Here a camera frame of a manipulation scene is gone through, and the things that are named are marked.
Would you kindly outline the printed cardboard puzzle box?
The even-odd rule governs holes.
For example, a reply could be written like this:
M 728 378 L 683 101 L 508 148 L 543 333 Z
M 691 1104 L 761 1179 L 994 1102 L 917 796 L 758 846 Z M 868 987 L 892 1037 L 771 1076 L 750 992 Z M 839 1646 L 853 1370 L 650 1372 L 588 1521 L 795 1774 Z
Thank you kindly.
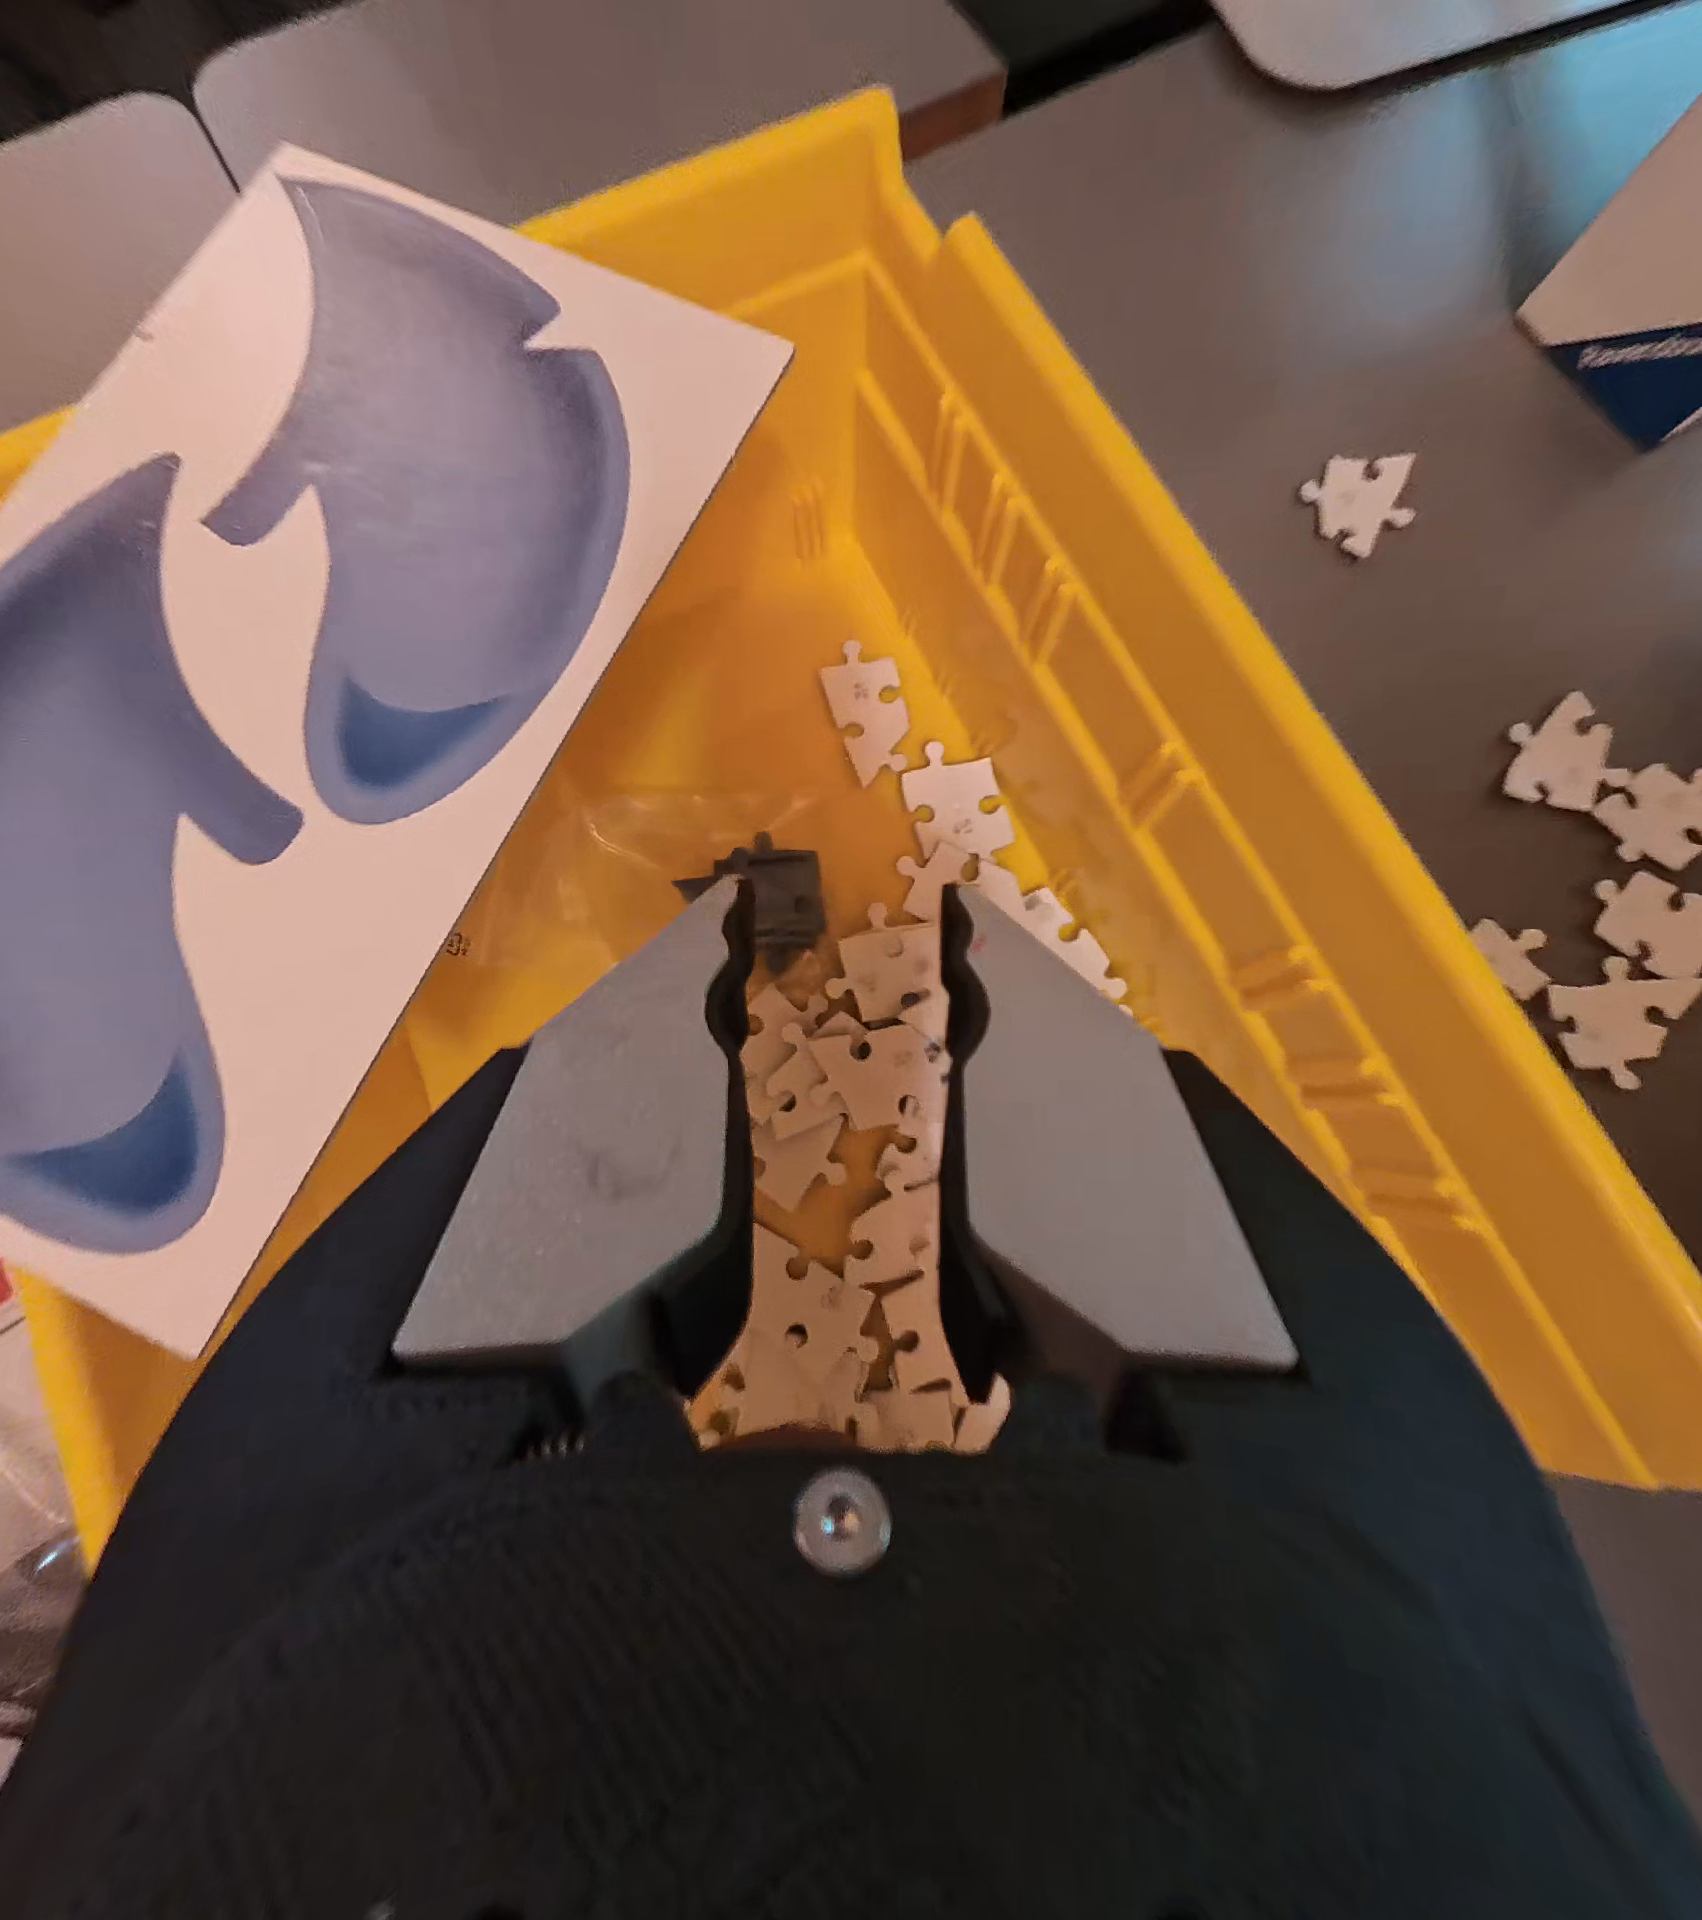
M 1702 93 L 1514 319 L 1634 448 L 1702 422 Z

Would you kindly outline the pile of white puzzle pieces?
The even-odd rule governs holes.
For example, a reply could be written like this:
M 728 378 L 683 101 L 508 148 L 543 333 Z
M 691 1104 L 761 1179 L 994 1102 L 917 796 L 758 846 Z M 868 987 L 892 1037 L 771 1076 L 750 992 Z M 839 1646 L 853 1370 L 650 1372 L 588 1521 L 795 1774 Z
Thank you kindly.
M 741 1090 L 751 1196 L 783 1216 L 820 1186 L 842 1188 L 845 1142 L 875 1143 L 875 1196 L 844 1252 L 816 1260 L 758 1221 L 738 1339 L 691 1403 L 703 1446 L 810 1427 L 875 1452 L 981 1452 L 1010 1405 L 1006 1379 L 975 1394 L 940 1316 L 938 1175 L 951 1078 L 949 995 L 938 956 L 944 888 L 975 881 L 1112 1001 L 1128 995 L 1096 935 L 1045 886 L 1002 861 L 1015 827 L 986 755 L 905 753 L 911 714 L 896 660 L 855 638 L 817 681 L 857 784 L 896 780 L 917 840 L 901 856 L 899 903 L 831 943 L 817 985 L 767 979 L 745 995 Z

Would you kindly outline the clear plastic bag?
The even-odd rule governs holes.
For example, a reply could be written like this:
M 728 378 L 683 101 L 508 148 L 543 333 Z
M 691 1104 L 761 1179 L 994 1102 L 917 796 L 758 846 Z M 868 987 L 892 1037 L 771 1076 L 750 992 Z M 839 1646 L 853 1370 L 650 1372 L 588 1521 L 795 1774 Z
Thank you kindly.
M 560 778 L 511 826 L 460 909 L 418 1001 L 462 1039 L 516 1044 L 594 985 L 758 835 L 794 847 L 816 790 L 745 780 L 715 790 L 657 784 L 591 791 Z

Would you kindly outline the dark blue puzzle piece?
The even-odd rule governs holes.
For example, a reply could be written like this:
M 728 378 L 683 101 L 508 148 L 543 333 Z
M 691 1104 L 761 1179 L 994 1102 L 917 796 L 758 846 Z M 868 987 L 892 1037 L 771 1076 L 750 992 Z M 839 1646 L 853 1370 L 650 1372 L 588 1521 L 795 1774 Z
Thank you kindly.
M 783 846 L 769 830 L 714 857 L 703 871 L 674 875 L 681 900 L 697 900 L 726 875 L 747 881 L 751 950 L 767 978 L 781 978 L 811 952 L 827 927 L 821 866 L 816 850 Z

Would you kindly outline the loose group of puzzle pieces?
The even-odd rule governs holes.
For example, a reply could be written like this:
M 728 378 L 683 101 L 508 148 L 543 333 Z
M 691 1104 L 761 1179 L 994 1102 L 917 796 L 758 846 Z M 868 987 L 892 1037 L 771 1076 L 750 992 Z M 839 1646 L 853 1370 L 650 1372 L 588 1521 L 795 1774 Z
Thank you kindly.
M 1503 740 L 1503 800 L 1572 814 L 1608 837 L 1615 874 L 1587 888 L 1600 968 L 1551 971 L 1540 926 L 1478 918 L 1466 934 L 1503 992 L 1547 1019 L 1565 1067 L 1637 1092 L 1641 1065 L 1702 998 L 1702 892 L 1679 881 L 1702 856 L 1702 767 L 1614 761 L 1614 727 L 1579 690 L 1536 722 L 1512 722 Z

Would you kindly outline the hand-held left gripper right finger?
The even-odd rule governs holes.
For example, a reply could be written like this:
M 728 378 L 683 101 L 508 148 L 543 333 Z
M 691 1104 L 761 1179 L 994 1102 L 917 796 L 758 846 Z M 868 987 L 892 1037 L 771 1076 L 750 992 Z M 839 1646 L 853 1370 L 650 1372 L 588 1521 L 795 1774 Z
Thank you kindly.
M 935 1296 L 959 1384 L 1115 1395 L 1145 1370 L 1279 1377 L 1292 1331 L 1167 1052 L 978 886 L 947 994 Z

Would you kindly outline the yellow plastic bin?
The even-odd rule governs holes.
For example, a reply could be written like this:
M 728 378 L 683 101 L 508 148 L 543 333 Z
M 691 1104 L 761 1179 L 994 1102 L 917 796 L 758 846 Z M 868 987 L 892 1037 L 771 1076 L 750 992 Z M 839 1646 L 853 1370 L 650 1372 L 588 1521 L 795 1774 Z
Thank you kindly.
M 1407 1267 L 1536 1461 L 1702 1491 L 1697 1265 L 990 232 L 934 227 L 889 99 L 521 232 L 794 348 L 540 796 L 816 791 L 795 835 L 860 924 L 911 832 L 816 672 L 850 638 L 893 658 L 911 742 L 1006 780 L 1008 868 Z M 238 1314 L 518 1044 L 433 1026 L 429 978 Z

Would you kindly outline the single white puzzle piece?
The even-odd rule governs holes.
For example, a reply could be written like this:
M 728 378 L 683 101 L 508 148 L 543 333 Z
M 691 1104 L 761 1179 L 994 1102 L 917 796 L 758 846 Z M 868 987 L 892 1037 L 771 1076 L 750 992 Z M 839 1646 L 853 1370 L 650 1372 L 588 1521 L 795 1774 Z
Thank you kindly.
M 1295 499 L 1314 511 L 1318 540 L 1353 564 L 1365 562 L 1386 531 L 1416 522 L 1417 510 L 1404 501 L 1416 462 L 1413 451 L 1330 454 L 1316 476 L 1298 484 Z

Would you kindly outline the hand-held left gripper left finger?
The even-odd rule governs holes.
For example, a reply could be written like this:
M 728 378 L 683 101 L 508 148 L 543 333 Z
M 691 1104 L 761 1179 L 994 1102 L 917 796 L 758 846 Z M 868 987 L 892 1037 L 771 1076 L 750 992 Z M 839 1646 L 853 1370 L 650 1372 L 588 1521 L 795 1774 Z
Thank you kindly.
M 754 890 L 722 875 L 530 1039 L 392 1354 L 696 1397 L 751 1294 Z

